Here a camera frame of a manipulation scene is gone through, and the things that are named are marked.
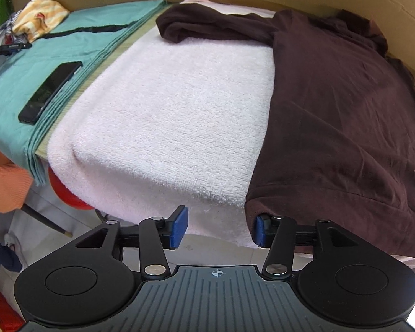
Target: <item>orange and white towel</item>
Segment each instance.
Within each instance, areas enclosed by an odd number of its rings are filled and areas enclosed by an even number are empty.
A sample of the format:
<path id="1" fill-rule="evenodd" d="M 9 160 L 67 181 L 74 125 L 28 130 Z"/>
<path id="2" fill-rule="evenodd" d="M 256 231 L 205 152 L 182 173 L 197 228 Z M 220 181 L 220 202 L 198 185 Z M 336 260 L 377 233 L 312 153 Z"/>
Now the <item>orange and white towel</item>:
<path id="1" fill-rule="evenodd" d="M 31 185 L 29 173 L 0 152 L 0 212 L 21 208 Z"/>
<path id="2" fill-rule="evenodd" d="M 28 41 L 34 42 L 59 25 L 68 15 L 69 11 L 57 1 L 31 0 L 20 13 L 12 32 L 16 36 L 25 33 Z"/>

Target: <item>white shoe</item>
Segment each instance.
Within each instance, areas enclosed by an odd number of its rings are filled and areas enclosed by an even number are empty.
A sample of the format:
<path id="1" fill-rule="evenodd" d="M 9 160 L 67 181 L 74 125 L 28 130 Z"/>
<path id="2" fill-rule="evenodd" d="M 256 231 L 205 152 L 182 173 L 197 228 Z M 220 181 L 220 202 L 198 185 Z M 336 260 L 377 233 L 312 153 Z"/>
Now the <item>white shoe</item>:
<path id="1" fill-rule="evenodd" d="M 5 246 L 11 248 L 19 258 L 20 263 L 22 264 L 21 271 L 28 267 L 25 256 L 23 256 L 22 253 L 22 246 L 20 245 L 20 241 L 12 232 L 5 234 Z"/>

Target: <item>red box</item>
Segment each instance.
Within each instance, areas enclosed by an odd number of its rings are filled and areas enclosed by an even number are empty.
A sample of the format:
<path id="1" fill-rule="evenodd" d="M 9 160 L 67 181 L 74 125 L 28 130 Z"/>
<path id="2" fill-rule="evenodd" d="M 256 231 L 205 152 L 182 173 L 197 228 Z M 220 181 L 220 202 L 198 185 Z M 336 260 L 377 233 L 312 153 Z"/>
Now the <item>red box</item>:
<path id="1" fill-rule="evenodd" d="M 20 315 L 9 306 L 0 293 L 0 328 L 3 332 L 16 332 L 25 324 Z"/>

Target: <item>phone screen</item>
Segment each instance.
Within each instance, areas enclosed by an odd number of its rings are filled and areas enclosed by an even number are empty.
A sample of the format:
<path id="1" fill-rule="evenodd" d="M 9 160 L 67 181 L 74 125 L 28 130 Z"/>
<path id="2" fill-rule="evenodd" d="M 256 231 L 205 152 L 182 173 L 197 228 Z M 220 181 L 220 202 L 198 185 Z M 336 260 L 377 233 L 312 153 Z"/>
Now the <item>phone screen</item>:
<path id="1" fill-rule="evenodd" d="M 83 64 L 80 61 L 59 65 L 32 95 L 19 114 L 19 121 L 35 124 L 49 102 L 81 66 Z"/>

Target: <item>gray ribbed panel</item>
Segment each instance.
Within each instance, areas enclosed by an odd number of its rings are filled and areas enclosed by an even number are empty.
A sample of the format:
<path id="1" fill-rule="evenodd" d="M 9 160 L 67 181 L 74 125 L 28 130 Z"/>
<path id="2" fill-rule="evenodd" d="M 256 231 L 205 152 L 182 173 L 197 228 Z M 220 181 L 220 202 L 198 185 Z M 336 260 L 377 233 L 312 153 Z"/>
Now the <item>gray ribbed panel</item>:
<path id="1" fill-rule="evenodd" d="M 165 281 L 145 283 L 111 319 L 70 332 L 355 332 L 305 308 L 287 283 L 260 278 L 254 267 L 180 267 Z M 65 332 L 29 323 L 22 332 Z M 406 323 L 370 332 L 415 332 Z"/>

